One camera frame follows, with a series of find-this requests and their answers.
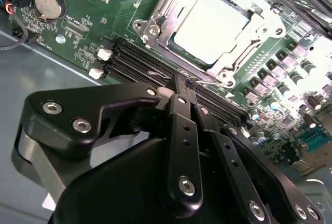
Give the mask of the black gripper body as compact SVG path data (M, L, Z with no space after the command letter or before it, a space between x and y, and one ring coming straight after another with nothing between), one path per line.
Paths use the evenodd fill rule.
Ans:
M160 201L165 141L144 141L79 176L62 193L53 223L246 223L213 160L200 153L203 204L174 217Z

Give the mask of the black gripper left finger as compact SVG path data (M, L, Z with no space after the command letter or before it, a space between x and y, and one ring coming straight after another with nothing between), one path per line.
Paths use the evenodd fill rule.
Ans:
M79 176L144 141L167 143L160 201L169 210L203 202L197 124L182 75L145 82L40 91L22 112L22 156L57 205Z

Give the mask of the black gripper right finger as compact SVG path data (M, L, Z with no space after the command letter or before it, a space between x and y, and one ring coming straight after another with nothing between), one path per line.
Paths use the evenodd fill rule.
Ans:
M242 133L248 114L225 100L212 109L197 101L195 81L185 81L199 128L224 169L242 218L252 223L325 223L314 204Z

